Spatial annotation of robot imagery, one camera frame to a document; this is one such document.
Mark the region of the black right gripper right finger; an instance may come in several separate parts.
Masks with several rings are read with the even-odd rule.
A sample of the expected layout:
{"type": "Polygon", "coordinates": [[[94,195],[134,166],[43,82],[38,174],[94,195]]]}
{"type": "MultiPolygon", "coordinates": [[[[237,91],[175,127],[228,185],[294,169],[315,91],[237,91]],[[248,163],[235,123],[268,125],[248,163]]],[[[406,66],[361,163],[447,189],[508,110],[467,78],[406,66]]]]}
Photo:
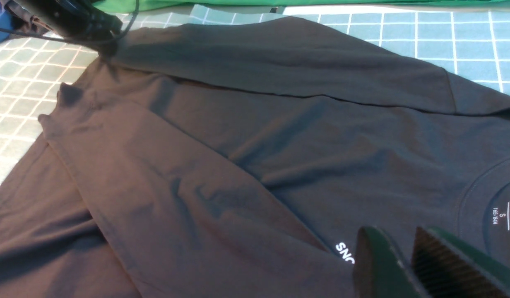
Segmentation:
{"type": "Polygon", "coordinates": [[[433,298],[510,298],[510,268],[440,228],[417,228],[411,267],[433,298]]]}

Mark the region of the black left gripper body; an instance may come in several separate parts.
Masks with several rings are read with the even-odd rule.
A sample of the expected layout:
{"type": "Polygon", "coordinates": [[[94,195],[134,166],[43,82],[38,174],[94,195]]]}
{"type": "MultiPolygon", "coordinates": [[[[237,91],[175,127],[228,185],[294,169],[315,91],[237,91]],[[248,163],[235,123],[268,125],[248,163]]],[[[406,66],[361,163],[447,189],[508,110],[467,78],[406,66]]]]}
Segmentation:
{"type": "Polygon", "coordinates": [[[94,7],[90,0],[16,0],[65,42],[94,49],[102,56],[116,53],[123,37],[120,19],[94,7]]]}

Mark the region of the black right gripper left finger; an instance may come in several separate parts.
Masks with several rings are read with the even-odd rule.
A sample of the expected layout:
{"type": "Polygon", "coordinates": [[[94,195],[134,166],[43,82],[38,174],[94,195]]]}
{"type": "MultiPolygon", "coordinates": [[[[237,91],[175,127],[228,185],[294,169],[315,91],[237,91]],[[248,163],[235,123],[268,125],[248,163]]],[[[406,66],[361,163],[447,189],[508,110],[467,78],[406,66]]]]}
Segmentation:
{"type": "Polygon", "coordinates": [[[374,226],[357,234],[353,269],[356,298],[429,298],[391,236],[374,226]]]}

